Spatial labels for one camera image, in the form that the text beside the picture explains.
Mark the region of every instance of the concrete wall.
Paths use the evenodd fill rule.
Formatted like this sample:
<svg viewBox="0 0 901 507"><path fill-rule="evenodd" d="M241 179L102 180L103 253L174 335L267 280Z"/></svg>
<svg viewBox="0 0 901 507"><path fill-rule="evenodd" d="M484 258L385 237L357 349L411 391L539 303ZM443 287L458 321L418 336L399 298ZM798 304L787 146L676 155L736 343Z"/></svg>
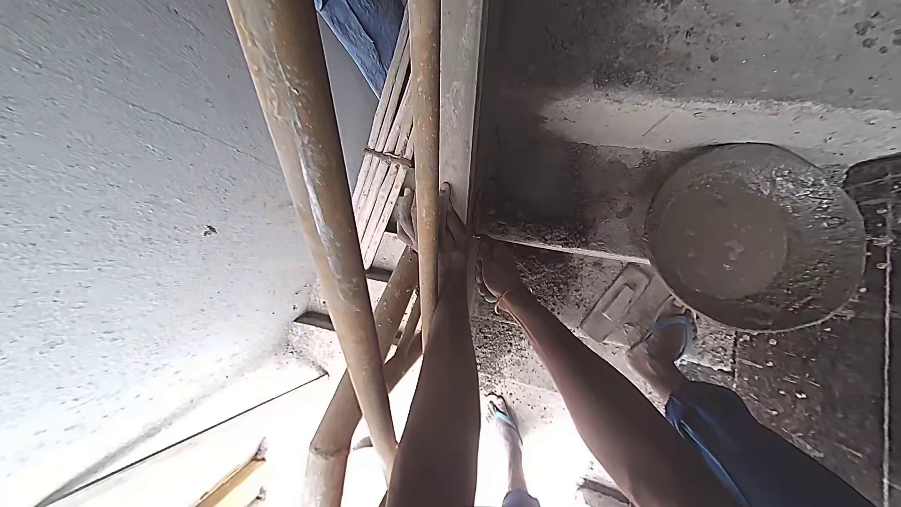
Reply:
<svg viewBox="0 0 901 507"><path fill-rule="evenodd" d="M332 53L359 144L376 99ZM26 505L280 350L314 272L224 1L4 0L0 83L0 491Z"/></svg>

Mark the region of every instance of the wet cement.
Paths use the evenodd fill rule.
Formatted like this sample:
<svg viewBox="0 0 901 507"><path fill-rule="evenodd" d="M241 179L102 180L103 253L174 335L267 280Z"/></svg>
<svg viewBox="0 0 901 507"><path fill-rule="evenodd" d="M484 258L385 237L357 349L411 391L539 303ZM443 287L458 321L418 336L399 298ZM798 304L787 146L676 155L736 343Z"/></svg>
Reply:
<svg viewBox="0 0 901 507"><path fill-rule="evenodd" d="M782 271L787 250L778 205L722 182L674 199L657 241L687 289L721 300L764 290Z"/></svg>
<svg viewBox="0 0 901 507"><path fill-rule="evenodd" d="M827 318L863 271L854 202L819 168L773 145L699 155L663 184L648 227L654 264L673 292L737 328Z"/></svg>

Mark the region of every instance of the blue flip-flop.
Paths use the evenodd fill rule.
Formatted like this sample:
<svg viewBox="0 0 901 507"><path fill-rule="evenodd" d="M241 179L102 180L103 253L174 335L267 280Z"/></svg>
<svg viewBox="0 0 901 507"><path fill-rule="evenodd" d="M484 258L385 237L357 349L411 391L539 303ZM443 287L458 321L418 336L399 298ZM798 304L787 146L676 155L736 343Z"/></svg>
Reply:
<svg viewBox="0 0 901 507"><path fill-rule="evenodd" d="M491 393L489 394L489 396L494 396L499 400L504 400L504 398L499 394ZM523 443L523 436L519 433L519 426L516 425L516 422L512 417L510 417L510 414L507 414L503 410L500 410L500 408L490 398L488 399L488 410L490 412L488 415L492 420L500 419L501 422L513 428L516 431L516 436L519 437L520 443Z"/></svg>
<svg viewBox="0 0 901 507"><path fill-rule="evenodd" d="M654 339L654 336L658 331L663 329L680 326L682 328L682 347L679 349L678 355L676 355L676 359L679 359L683 355L685 355L688 351L691 350L692 346L695 344L695 338L697 338L697 323L694 318L688 318L684 315L674 315L672 317L667 317L664 319L660 319L660 314L663 313L669 306L671 306L675 302L676 298L673 296L669 296L663 303L660 304L660 309L657 310L657 320L654 322L654 326L648 331L648 334L645 335L641 340L638 340L635 345L631 348L635 348L636 346L651 341Z"/></svg>

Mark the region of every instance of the finger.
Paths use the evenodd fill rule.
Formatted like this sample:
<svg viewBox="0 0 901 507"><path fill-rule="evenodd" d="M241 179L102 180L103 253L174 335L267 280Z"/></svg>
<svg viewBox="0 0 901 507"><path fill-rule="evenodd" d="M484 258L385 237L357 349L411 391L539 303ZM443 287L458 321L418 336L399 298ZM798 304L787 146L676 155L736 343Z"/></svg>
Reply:
<svg viewBox="0 0 901 507"><path fill-rule="evenodd" d="M461 242L466 239L466 226L464 226L463 221L460 220L460 215L457 215L457 210L453 208L453 202L451 202L451 193L453 193L453 190L450 183L444 183L444 185L447 186L447 191L444 195L447 196L448 199L447 225L454 239Z"/></svg>
<svg viewBox="0 0 901 507"><path fill-rule="evenodd" d="M397 217L397 225L400 229L398 231L398 236L403 232L409 243L407 245L412 248L416 248L416 225L414 224L414 194L410 189L404 189L404 195L401 197L401 207L400 207L400 215Z"/></svg>
<svg viewBox="0 0 901 507"><path fill-rule="evenodd" d="M448 224L448 207L451 204L451 195L448 192L449 185L444 183L438 190L438 231L445 232Z"/></svg>
<svg viewBox="0 0 901 507"><path fill-rule="evenodd" d="M397 230L397 239L404 242L404 244L409 246L410 248L413 248L414 250L416 249L416 244L413 242L413 238L411 238L410 235L408 235L402 227Z"/></svg>

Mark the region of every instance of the wooden plank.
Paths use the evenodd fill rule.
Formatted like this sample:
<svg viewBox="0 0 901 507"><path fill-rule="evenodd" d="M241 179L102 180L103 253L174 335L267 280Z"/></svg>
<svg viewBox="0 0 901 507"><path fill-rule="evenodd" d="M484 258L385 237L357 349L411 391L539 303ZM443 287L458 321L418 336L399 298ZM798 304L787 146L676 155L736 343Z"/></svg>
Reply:
<svg viewBox="0 0 901 507"><path fill-rule="evenodd" d="M398 138L394 149L395 156L403 156L407 160L413 156L413 144L410 142L411 133L413 131L413 109L410 107L406 113L399 116L403 123L398 132ZM371 211L369 212L369 221L366 230L360 238L360 250L363 253L363 265L369 266L375 259L378 244L381 243L382 235L385 233L388 219L394 210L397 197L400 194L400 185L404 182L407 168L399 170L396 167L388 169L387 176L382 182L376 196ZM400 174L400 180L395 181L397 175Z"/></svg>
<svg viewBox="0 0 901 507"><path fill-rule="evenodd" d="M404 157L409 159L413 156L413 152L413 143L406 143ZM400 166L398 168L394 182L387 191L386 200L382 205L381 211L378 214L378 217L373 218L376 225L369 233L366 243L361 244L360 249L363 252L364 266L372 265L372 262L376 258L376 252L378 251L379 244L382 242L382 237L385 235L388 220L391 219L391 214L394 212L395 205L397 204L397 198L400 196L401 188L404 186L407 171L409 170L406 167Z"/></svg>
<svg viewBox="0 0 901 507"><path fill-rule="evenodd" d="M391 91L391 97L388 98L388 106L385 117L382 119L382 127L379 129L378 138L376 140L375 146L369 146L370 148L376 150L377 152L383 152L385 150L385 145L387 142L387 138L390 135L391 125L394 124L396 120L396 114L399 111L398 108L398 100L402 93L405 94L405 88L403 86L404 79L406 78L407 70L409 69L409 61L410 61L410 51L409 47L404 49L403 54L401 55L401 70L397 72L397 82L400 84L396 84L395 87ZM372 171L374 167L378 166L378 160L373 160L373 157L369 156L363 157L364 162L366 159L369 159L369 165L364 166L360 169L360 172L366 171L367 177L364 179L366 182L360 188L359 198L354 202L354 206L356 207L360 202L365 201L368 194L372 189L372 180L373 175Z"/></svg>
<svg viewBox="0 0 901 507"><path fill-rule="evenodd" d="M397 116L395 116L394 125L392 125L392 127L391 127L392 132L399 133L401 131L403 124L405 123L405 120L407 118L407 114L405 113L405 111L407 111L411 108L411 105L410 105L410 103L412 102L411 101L411 93L410 93L411 88L412 87L407 87L404 92L404 100L402 101L401 109L398 110L398 114L397 114ZM396 143L397 143L398 138L399 138L399 135L397 135L397 134L393 135L392 140L393 140L394 144L393 145L386 144L384 146L384 148L385 148L384 151L385 152L394 152L396 149ZM366 198L364 200L361 200L361 202L363 203L362 206L358 207L355 210L355 213L357 214L356 215L357 234L358 234L358 238L360 240L363 239L363 235L369 224L369 218L372 214L372 209L375 207L376 201L378 200L378 192L381 189L382 184L385 181L385 177L388 173L388 166L391 165L385 161L381 161L381 160L377 159L376 157L372 157L372 159L374 159L377 162L378 166L373 171L373 178L372 178L372 182L369 184L369 188L363 190L363 195L365 195Z"/></svg>
<svg viewBox="0 0 901 507"><path fill-rule="evenodd" d="M196 507L246 507L268 480L265 459L252 459L222 484L204 495Z"/></svg>
<svg viewBox="0 0 901 507"><path fill-rule="evenodd" d="M397 43L395 45L395 53L391 58L391 65L388 67L387 77L385 79L385 86L382 87L382 93L378 99L378 106L376 107L376 113L372 117L372 128L369 130L369 141L367 142L367 147L375 149L376 142L378 140L378 135L381 131L381 126L384 122L385 116L388 110L388 103L390 101L391 95L396 86L403 86L404 78L397 79L397 74L400 70L403 71L404 75L408 72L408 69L401 66L401 60L404 57L404 52L408 50L410 40L410 29L408 23L408 12L404 10L404 20L400 25L400 33L397 35ZM363 190L366 181L369 175L369 161L368 157L363 157L363 163L360 165L359 174L357 175L357 184L353 188L353 195L351 200L353 203L359 200L359 194Z"/></svg>
<svg viewBox="0 0 901 507"><path fill-rule="evenodd" d="M488 0L441 0L441 181L464 222L471 219L474 147Z"/></svg>

